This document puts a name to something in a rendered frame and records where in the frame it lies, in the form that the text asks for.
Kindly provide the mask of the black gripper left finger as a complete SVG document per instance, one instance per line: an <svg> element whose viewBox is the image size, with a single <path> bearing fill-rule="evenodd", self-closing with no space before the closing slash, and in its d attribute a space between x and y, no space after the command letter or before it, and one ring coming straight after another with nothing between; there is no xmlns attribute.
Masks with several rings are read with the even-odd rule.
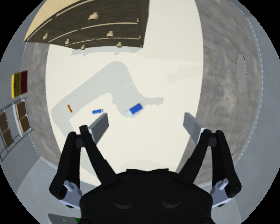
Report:
<svg viewBox="0 0 280 224"><path fill-rule="evenodd" d="M96 146L108 127L108 114L103 113L89 127L80 126L80 134L73 131L67 136L49 191L69 208L80 209L80 154L84 146L99 181L113 203L121 209L129 209L135 204L133 192L118 177Z"/></svg>

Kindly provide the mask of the brown wooden drawer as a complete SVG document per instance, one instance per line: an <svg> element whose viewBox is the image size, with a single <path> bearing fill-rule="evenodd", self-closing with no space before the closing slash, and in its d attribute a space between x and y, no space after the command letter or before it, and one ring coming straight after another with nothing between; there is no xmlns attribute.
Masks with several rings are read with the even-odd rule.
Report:
<svg viewBox="0 0 280 224"><path fill-rule="evenodd" d="M58 44L58 45L64 46L64 45L70 45L71 43L74 43L74 42L79 42L79 41L89 40L89 39L92 39L92 38L78 30L74 30L74 31L71 31L64 35L61 35L61 36L49 41L48 43L53 43L53 44Z"/></svg>
<svg viewBox="0 0 280 224"><path fill-rule="evenodd" d="M122 46L141 47L140 39L138 38L102 38L97 40L105 46L117 46L118 48L122 48Z"/></svg>
<svg viewBox="0 0 280 224"><path fill-rule="evenodd" d="M63 10L56 18L81 28L106 22L137 21L138 14L135 0L86 0Z"/></svg>
<svg viewBox="0 0 280 224"><path fill-rule="evenodd" d="M27 41L36 41L36 42L47 42L63 33L74 30L74 28L59 22L54 19L50 19L45 24L40 26ZM50 36L49 36L50 35Z"/></svg>
<svg viewBox="0 0 280 224"><path fill-rule="evenodd" d="M96 38L140 37L139 23L108 23L81 28Z"/></svg>
<svg viewBox="0 0 280 224"><path fill-rule="evenodd" d="M85 48L88 48L88 47L98 47L98 46L103 46L103 45L93 39L93 40L87 40L87 41L73 43L73 44L66 45L66 46L74 48L74 49L85 50Z"/></svg>

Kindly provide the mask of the brown wooden chest of drawers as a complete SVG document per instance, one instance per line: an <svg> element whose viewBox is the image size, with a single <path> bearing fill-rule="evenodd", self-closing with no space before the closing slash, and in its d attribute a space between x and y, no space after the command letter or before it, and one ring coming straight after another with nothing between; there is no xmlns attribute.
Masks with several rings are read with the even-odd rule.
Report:
<svg viewBox="0 0 280 224"><path fill-rule="evenodd" d="M56 18L56 15L60 12L62 12L63 10L78 4L80 2L83 2L85 0L47 0L43 6L40 8L40 10L38 11L38 13L36 14L35 18L33 19L27 34L25 36L24 42L36 42L36 41L27 41L27 39L40 27L42 26L45 22L47 22L49 19L54 19L57 20L59 22L62 22L72 28L74 28L74 30L78 30L84 34L86 34L87 36L91 37L92 39L89 40L95 40L97 42L99 42L100 44L102 44L103 46L105 46L103 43L101 43L100 41L98 41L97 39L102 39L102 38L94 38L91 35L87 34L86 32L82 31L81 28L85 28L85 27L89 27L89 26L94 26L94 25L100 25L100 24L108 24L108 23L139 23L139 30L140 30L140 37L138 39L141 39L141 47L143 48L144 45L144 38L145 38L145 33L146 33L146 28L145 28L145 24L146 21L149 17L149 10L145 10L145 8L147 6L149 6L150 4L150 0L136 0L136 7L137 7L137 14L138 14L138 19L137 21L117 21L117 22L106 22L106 23L99 23L99 24L93 24L93 25L89 25L89 26L85 26L85 27L81 27L81 28L77 28L73 25L71 25L68 22L65 22L59 18ZM144 28L145 28L145 32L144 32ZM74 31L71 30L71 31ZM66 33L69 33L71 31L68 31ZM63 33L61 35L64 35L66 33ZM144 34L144 36L143 36ZM61 36L59 35L59 36ZM57 37L59 37L57 36ZM55 37L55 38L57 38ZM53 39L55 39L53 38ZM53 40L51 39L51 40ZM51 41L49 40L49 41ZM53 43L48 43L47 42L37 42L37 43L47 43L47 44L53 44ZM58 44L53 44L53 45L58 45ZM103 46L98 46L98 47L103 47Z"/></svg>

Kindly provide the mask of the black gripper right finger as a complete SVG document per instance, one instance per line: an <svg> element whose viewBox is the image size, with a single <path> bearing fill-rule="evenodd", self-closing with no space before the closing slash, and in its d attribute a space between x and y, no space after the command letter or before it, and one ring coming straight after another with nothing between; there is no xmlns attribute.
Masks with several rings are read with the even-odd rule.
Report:
<svg viewBox="0 0 280 224"><path fill-rule="evenodd" d="M212 208L221 207L236 196L242 188L224 133L221 130L212 133L189 112L184 113L183 126L196 147L179 174L162 193L160 203L165 208L174 208L184 200L201 168L207 148L211 146Z"/></svg>

